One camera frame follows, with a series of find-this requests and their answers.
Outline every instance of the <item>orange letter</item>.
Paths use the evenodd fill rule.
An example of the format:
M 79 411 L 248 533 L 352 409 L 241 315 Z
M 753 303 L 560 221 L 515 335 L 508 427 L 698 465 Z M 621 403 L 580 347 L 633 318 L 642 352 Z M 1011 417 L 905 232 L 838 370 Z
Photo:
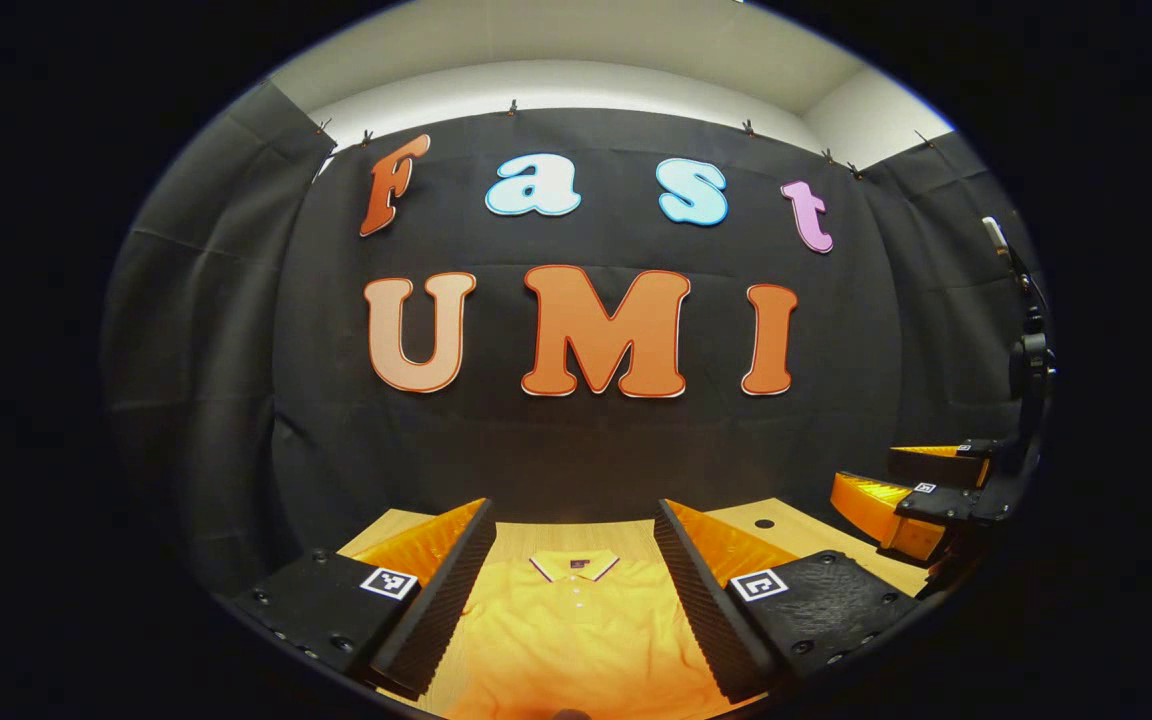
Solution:
M 785 369 L 790 348 L 790 313 L 799 296 L 776 285 L 755 285 L 745 291 L 755 304 L 755 361 L 741 379 L 749 395 L 781 395 L 790 389 L 790 372 Z
M 371 169 L 371 202 L 367 204 L 367 217 L 362 219 L 358 237 L 366 237 L 394 222 L 397 210 L 394 210 L 392 202 L 394 197 L 402 197 L 407 192 L 407 183 L 412 179 L 411 159 L 420 158 L 426 150 L 429 136 L 422 135 L 381 158 Z
M 449 386 L 461 372 L 465 296 L 477 279 L 468 273 L 442 273 L 425 282 L 434 297 L 434 355 L 416 364 L 403 355 L 403 301 L 412 293 L 406 278 L 372 281 L 362 291 L 371 305 L 367 343 L 371 366 L 380 379 L 407 392 L 434 392 Z
M 536 365 L 522 377 L 529 395 L 561 397 L 576 389 L 567 372 L 571 346 L 590 389 L 602 393 L 626 351 L 630 370 L 617 382 L 630 397 L 676 397 L 687 387 L 679 374 L 679 313 L 691 291 L 689 279 L 646 270 L 630 283 L 611 318 L 585 270 L 571 265 L 531 268 L 524 285 L 536 293 Z

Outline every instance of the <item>wooden table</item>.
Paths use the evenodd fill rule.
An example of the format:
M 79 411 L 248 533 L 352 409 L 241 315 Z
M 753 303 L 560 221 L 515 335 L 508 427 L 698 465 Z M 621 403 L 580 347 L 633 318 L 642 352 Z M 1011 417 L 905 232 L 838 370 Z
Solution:
M 840 551 L 851 560 L 859 562 L 870 573 L 909 594 L 918 593 L 927 582 L 927 570 L 877 555 L 872 544 L 859 541 L 841 530 L 812 518 L 804 511 L 795 510 L 794 507 L 775 498 L 735 507 L 723 507 L 723 509 L 705 511 L 705 514 L 745 530 L 755 537 L 760 537 L 796 556 L 812 555 L 813 552 L 823 550 Z M 371 547 L 372 544 L 384 541 L 384 539 L 401 533 L 408 528 L 419 525 L 430 518 L 433 518 L 433 515 L 424 515 L 420 511 L 388 510 L 338 552 L 340 555 L 355 555 L 355 553 Z M 773 526 L 758 528 L 755 524 L 757 520 L 771 520 Z M 526 560 L 536 552 L 544 550 L 581 551 L 600 547 L 616 548 L 617 555 L 624 560 L 664 561 L 660 558 L 660 548 L 657 547 L 652 529 L 653 520 L 568 525 L 497 523 L 497 539 L 492 551 L 488 552 L 486 562 Z M 438 666 L 433 684 L 430 684 L 429 692 L 425 692 L 418 702 L 404 700 L 404 698 L 385 691 L 380 692 L 387 694 L 394 700 L 440 715 L 452 706 L 465 688 L 467 675 L 463 667 L 465 667 L 465 649 L 461 642 L 461 632 L 457 630 L 452 635 L 452 642 L 448 644 L 444 660 Z

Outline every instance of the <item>shirt collar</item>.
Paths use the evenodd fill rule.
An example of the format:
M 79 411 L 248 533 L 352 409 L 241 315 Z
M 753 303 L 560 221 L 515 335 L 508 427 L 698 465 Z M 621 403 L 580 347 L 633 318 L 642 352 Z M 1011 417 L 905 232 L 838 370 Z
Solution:
M 575 577 L 581 577 L 585 579 L 593 579 L 598 582 L 604 575 L 607 575 L 612 566 L 620 562 L 620 558 L 614 555 L 612 551 L 608 550 L 594 550 L 594 551 L 554 551 L 547 550 L 535 553 L 529 560 L 531 564 L 535 566 L 536 570 L 544 575 L 545 579 L 550 583 L 554 579 L 570 578 L 573 575 Z M 585 561 L 584 566 L 581 568 L 573 568 L 573 562 L 579 564 L 581 561 Z

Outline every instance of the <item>yellow polo shirt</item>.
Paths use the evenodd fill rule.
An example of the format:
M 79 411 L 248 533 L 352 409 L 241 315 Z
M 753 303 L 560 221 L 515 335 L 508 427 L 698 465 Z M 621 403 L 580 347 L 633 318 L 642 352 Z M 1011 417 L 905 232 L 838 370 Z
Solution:
M 608 550 L 488 562 L 460 620 L 467 689 L 450 720 L 699 720 L 718 691 L 669 570 Z

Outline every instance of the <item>white wall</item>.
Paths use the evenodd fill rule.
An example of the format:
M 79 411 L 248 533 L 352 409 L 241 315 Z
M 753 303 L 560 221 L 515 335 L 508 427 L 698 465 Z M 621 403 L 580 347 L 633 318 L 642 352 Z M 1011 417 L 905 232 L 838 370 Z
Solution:
M 858 168 L 918 145 L 923 141 L 914 131 L 931 141 L 954 129 L 919 97 L 873 68 L 856 73 L 804 119 L 833 158 Z
M 824 145 L 803 119 L 748 94 L 676 74 L 577 60 L 524 60 L 470 65 L 372 88 L 308 113 L 314 122 L 332 119 L 326 132 L 339 147 L 372 137 L 453 118 L 518 109 L 644 109 L 708 120 L 819 152 Z

